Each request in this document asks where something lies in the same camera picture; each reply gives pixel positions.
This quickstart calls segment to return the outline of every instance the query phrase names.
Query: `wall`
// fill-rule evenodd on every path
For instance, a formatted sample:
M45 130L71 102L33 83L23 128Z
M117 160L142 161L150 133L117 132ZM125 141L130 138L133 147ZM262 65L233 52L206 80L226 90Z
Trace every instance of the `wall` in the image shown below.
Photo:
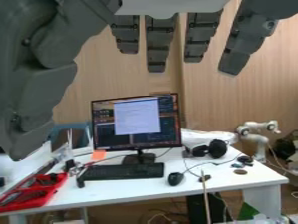
M234 130L248 120L277 119L287 133L298 127L298 17L279 22L241 74L232 77L218 72L217 66L237 8L238 1L230 1L202 62L182 65L188 126Z
M180 35L176 32L166 71L149 74L146 67L145 20L141 19L140 53L121 54L111 28L85 43L76 58L79 73L61 103L55 108L57 123L84 122L91 119L91 101L144 96L161 92L180 92L178 63Z
M221 25L200 64L182 63L186 17L181 15L165 74L146 70L142 26L138 55L123 55L109 28L85 44L76 59L79 74L55 109L59 123L89 119L92 100L184 90L188 127L233 130L248 120L277 119L287 133L298 126L298 17L282 21L237 77L217 71L238 1L225 7Z

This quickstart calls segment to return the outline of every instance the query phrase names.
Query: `black keyboard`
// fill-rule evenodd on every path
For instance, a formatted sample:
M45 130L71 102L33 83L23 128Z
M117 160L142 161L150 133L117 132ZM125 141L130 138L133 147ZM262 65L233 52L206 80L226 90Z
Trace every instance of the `black keyboard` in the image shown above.
M83 180L120 180L164 177L164 163L133 165L93 165L84 172Z

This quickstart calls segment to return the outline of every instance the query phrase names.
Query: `headphones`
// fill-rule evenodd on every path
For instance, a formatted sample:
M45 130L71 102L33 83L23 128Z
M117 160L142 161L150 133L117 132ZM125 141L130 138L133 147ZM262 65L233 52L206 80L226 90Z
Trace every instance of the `headphones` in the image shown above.
M190 154L193 157L204 157L206 154L209 154L213 159L218 159L226 154L226 151L226 142L220 139L214 139L209 146L196 146L192 149Z

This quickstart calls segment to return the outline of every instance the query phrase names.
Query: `orange sticky note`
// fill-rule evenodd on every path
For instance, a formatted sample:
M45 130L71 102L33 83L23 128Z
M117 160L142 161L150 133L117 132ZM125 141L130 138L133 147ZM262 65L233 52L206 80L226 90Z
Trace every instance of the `orange sticky note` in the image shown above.
M93 160L103 160L105 158L107 151L105 150L95 150L92 159Z

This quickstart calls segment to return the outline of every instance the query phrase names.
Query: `document on screen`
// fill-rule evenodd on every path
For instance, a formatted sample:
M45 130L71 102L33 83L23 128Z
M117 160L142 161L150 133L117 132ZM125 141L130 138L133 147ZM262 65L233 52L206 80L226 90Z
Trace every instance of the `document on screen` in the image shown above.
M157 98L115 104L116 135L161 132Z

